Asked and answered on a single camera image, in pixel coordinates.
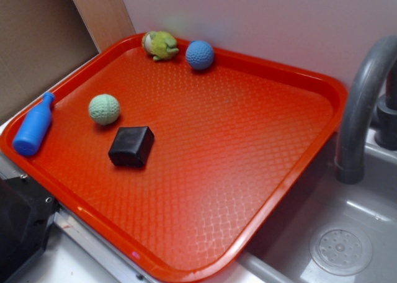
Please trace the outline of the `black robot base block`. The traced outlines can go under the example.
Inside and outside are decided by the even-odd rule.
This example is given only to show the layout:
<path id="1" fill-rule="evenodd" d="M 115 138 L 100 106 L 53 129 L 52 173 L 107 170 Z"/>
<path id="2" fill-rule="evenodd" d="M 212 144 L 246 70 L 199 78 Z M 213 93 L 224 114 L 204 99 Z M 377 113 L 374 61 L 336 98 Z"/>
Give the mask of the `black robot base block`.
<path id="1" fill-rule="evenodd" d="M 46 250 L 58 202 L 28 175 L 1 180 L 1 282 Z"/>

